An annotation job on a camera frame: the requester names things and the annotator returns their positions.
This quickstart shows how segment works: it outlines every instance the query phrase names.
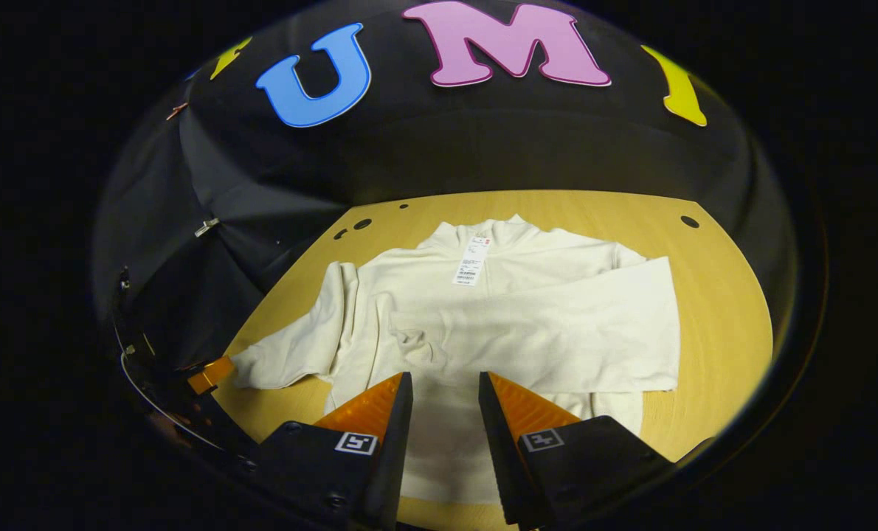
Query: metal clip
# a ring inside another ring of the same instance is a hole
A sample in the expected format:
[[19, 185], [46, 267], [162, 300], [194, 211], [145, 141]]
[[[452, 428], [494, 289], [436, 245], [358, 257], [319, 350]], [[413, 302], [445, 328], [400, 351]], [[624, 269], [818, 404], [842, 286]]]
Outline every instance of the metal clip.
[[209, 219], [208, 221], [204, 221], [203, 226], [200, 226], [200, 228], [197, 229], [196, 232], [194, 232], [193, 234], [196, 235], [197, 238], [199, 238], [200, 236], [205, 235], [206, 231], [209, 231], [210, 228], [217, 225], [219, 225], [219, 218]]

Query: blue letter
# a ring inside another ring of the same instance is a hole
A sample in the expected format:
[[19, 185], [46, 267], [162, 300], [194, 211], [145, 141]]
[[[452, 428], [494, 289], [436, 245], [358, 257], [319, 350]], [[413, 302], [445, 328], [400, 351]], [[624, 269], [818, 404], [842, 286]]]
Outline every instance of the blue letter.
[[354, 37], [362, 28], [360, 23], [348, 24], [311, 45], [312, 50], [328, 52], [339, 78], [337, 87], [323, 97], [305, 94], [294, 71], [298, 56], [283, 58], [259, 77], [256, 87], [268, 94], [281, 121], [293, 128], [310, 128], [340, 117], [364, 97], [370, 86], [370, 65]]

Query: yellow letter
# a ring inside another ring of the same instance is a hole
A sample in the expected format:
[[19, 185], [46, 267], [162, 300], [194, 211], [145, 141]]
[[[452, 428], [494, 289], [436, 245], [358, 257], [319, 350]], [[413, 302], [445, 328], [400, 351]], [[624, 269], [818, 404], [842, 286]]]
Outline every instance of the yellow letter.
[[212, 75], [210, 75], [210, 81], [215, 80], [216, 75], [219, 75], [219, 73], [222, 72], [224, 68], [226, 68], [227, 66], [229, 66], [230, 63], [236, 60], [236, 57], [239, 57], [239, 51], [246, 47], [246, 44], [249, 44], [250, 40], [252, 40], [251, 37], [244, 41], [241, 41], [241, 43], [229, 48], [229, 50], [226, 50], [221, 56], [219, 56], [219, 60], [216, 61], [216, 68], [212, 71]]
[[695, 95], [695, 88], [691, 86], [691, 81], [688, 80], [688, 72], [645, 44], [642, 50], [659, 61], [662, 74], [668, 81], [668, 95], [663, 100], [666, 108], [672, 114], [677, 114], [695, 125], [701, 127], [708, 125], [708, 118], [705, 118], [701, 108], [698, 107], [698, 97]]

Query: orange triangle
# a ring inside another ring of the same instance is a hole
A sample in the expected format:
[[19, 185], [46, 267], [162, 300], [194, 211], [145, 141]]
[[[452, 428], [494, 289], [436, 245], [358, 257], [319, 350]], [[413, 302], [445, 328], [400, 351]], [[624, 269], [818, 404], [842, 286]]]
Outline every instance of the orange triangle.
[[402, 378], [402, 372], [396, 373], [348, 400], [331, 413], [325, 414], [314, 425], [328, 430], [372, 434], [382, 442], [383, 437], [386, 436], [386, 426], [390, 421], [396, 390], [399, 389], [399, 381]]
[[495, 394], [501, 404], [501, 411], [504, 412], [504, 419], [508, 421], [514, 444], [517, 444], [523, 434], [580, 423], [580, 419], [574, 414], [533, 391], [493, 372], [488, 376], [495, 387]]

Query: wooden table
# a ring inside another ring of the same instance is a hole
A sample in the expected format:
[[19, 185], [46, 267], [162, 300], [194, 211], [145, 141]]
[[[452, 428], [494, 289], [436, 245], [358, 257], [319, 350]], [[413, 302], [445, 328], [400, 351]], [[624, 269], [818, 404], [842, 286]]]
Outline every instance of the wooden table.
[[[669, 256], [682, 328], [679, 386], [645, 394], [642, 440], [674, 461], [718, 434], [735, 417], [772, 359], [767, 303], [743, 254], [701, 206], [652, 195], [470, 192], [354, 207], [265, 296], [226, 355], [240, 353], [307, 313], [330, 262], [361, 266], [386, 249], [413, 248], [442, 221], [474, 225], [514, 214], [542, 231], [559, 226], [579, 235], [618, 241], [648, 258]], [[698, 222], [698, 228], [682, 222], [682, 216]], [[371, 220], [369, 226], [354, 229], [365, 219]], [[342, 229], [348, 231], [335, 239]], [[232, 377], [223, 380], [213, 396], [257, 441], [285, 420], [314, 423], [320, 419], [331, 390], [330, 384], [315, 377], [287, 389], [236, 389]], [[432, 529], [508, 528], [499, 505], [402, 498], [398, 517]]]

